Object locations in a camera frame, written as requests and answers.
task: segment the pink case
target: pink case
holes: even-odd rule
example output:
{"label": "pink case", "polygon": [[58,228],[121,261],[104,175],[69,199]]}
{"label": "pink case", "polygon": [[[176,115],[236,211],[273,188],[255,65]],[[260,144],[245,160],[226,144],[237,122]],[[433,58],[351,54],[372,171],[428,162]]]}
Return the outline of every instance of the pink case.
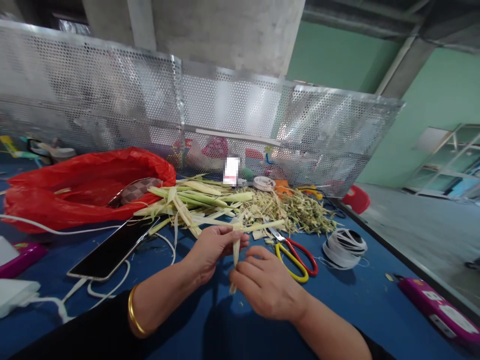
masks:
{"label": "pink case", "polygon": [[441,297],[425,281],[404,278],[398,287],[450,340],[471,350],[480,347],[480,329]]}
{"label": "pink case", "polygon": [[47,250],[36,243],[17,242],[12,245],[20,255],[0,266],[0,279],[12,279],[17,277],[25,269],[35,264],[47,254]]}

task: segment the hand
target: hand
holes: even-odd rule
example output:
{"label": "hand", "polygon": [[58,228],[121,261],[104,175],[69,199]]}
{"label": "hand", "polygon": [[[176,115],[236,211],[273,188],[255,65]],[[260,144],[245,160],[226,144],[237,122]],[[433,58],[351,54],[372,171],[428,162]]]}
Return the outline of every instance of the hand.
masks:
{"label": "hand", "polygon": [[246,256],[230,272],[230,281],[245,295],[253,310],[267,319],[298,321],[306,312],[309,294],[266,248],[252,246]]}
{"label": "hand", "polygon": [[200,276],[200,285],[213,276],[220,258],[231,255],[232,244],[240,238],[240,250],[249,245],[249,235],[243,231],[232,231],[229,225],[210,226],[204,229],[183,260]]}

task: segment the metal shelf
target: metal shelf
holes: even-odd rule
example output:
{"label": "metal shelf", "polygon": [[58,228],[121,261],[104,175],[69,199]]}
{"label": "metal shelf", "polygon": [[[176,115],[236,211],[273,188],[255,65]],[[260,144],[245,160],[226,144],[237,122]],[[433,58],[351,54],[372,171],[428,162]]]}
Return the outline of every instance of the metal shelf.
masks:
{"label": "metal shelf", "polygon": [[[455,144],[453,142],[447,142],[446,145],[455,146]],[[459,147],[464,147],[464,146],[467,146],[468,144],[463,143],[463,142],[459,142],[456,145],[459,146]],[[470,149],[480,150],[480,144],[470,145]]]}
{"label": "metal shelf", "polygon": [[[465,128],[470,128],[474,131],[473,134],[473,139],[468,142],[457,142],[457,133],[459,132],[460,129],[465,129]],[[453,152],[453,158],[450,160],[445,159],[445,164],[432,164],[432,162],[436,162],[434,155],[443,147],[448,146],[449,149],[451,150],[451,147],[455,147],[457,151]],[[415,192],[415,195],[428,195],[428,196],[435,196],[439,198],[446,198],[449,199],[447,195],[444,195],[444,191],[438,191],[438,190],[432,190],[429,189],[429,186],[432,185],[432,183],[438,179],[439,176],[448,176],[452,178],[457,178],[457,179],[473,179],[473,180],[478,180],[480,183],[480,177],[473,176],[470,174],[467,174],[466,172],[473,171],[474,168],[477,165],[475,164],[475,160],[472,160],[471,166],[465,172],[459,172],[452,170],[452,164],[460,159],[461,157],[466,157],[469,155],[472,155],[471,153],[467,153],[469,150],[475,150],[479,151],[480,150],[480,126],[478,124],[461,124],[457,126],[457,128],[451,132],[451,134],[446,137],[436,148],[436,150],[430,154],[430,156],[423,162],[422,165],[420,165],[415,172],[407,179],[406,183],[403,185],[403,188],[408,189],[412,192]],[[479,159],[479,154],[475,153],[475,156],[473,158]],[[416,186],[410,186],[413,181],[417,181],[421,179],[422,177],[425,176],[418,176],[418,173],[421,170],[427,170],[432,172],[432,175],[430,176],[430,179],[426,181],[426,184],[423,185],[422,187],[416,187]]]}
{"label": "metal shelf", "polygon": [[463,172],[453,171],[453,170],[446,169],[446,168],[438,168],[438,167],[435,168],[435,167],[432,167],[432,165],[423,165],[421,168],[424,169],[424,170],[429,170],[429,171],[432,171],[432,172],[435,172],[435,173],[440,173],[441,175],[452,176],[452,177],[455,177],[455,178],[479,179],[480,180],[480,177],[477,177],[477,176],[469,175],[469,174],[466,174],[466,173],[463,173]]}
{"label": "metal shelf", "polygon": [[449,198],[447,195],[444,195],[443,191],[427,190],[420,187],[411,187],[411,186],[406,186],[405,189],[410,190],[411,192],[414,192],[418,195],[427,195],[427,196],[433,196],[436,198],[443,198],[443,199]]}

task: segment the bracelet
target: bracelet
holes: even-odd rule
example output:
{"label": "bracelet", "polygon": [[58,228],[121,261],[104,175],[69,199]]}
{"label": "bracelet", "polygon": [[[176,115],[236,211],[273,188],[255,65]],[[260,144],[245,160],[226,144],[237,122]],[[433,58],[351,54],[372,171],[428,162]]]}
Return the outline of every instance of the bracelet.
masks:
{"label": "bracelet", "polygon": [[153,333],[154,331],[145,331],[139,324],[139,322],[137,321],[137,319],[135,318],[135,314],[134,314],[134,292],[135,292],[135,289],[137,288],[139,284],[135,285],[133,287],[133,289],[130,291],[130,296],[128,297],[128,316],[130,317],[130,320],[135,324],[135,327],[136,329],[138,330],[138,332],[140,334],[142,334],[143,336],[148,336],[150,335],[151,333]]}

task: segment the concrete floor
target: concrete floor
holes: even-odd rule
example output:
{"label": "concrete floor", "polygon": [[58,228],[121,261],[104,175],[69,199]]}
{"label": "concrete floor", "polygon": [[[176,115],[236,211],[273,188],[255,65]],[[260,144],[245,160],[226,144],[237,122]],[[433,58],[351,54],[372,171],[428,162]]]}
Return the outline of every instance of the concrete floor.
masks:
{"label": "concrete floor", "polygon": [[480,257],[480,207],[357,183],[371,199],[368,225],[480,310],[480,271],[464,262]]}

